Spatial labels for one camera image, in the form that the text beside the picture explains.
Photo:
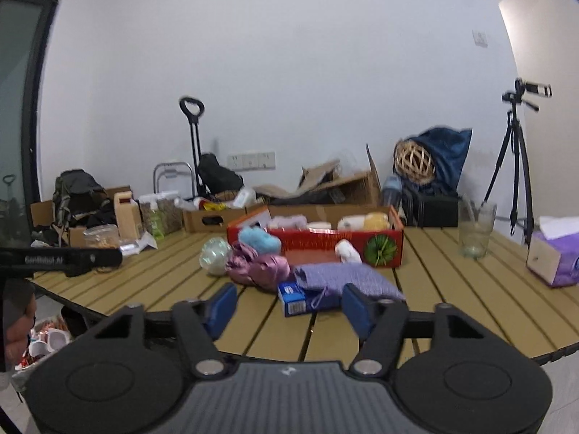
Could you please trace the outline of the person's left hand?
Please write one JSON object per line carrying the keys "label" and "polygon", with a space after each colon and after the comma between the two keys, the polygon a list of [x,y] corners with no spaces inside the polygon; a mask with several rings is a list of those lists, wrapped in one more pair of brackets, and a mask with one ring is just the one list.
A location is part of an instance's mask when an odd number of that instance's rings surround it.
{"label": "person's left hand", "polygon": [[3,343],[6,369],[17,365],[29,345],[29,332],[35,325],[34,287],[22,278],[6,281],[2,296]]}

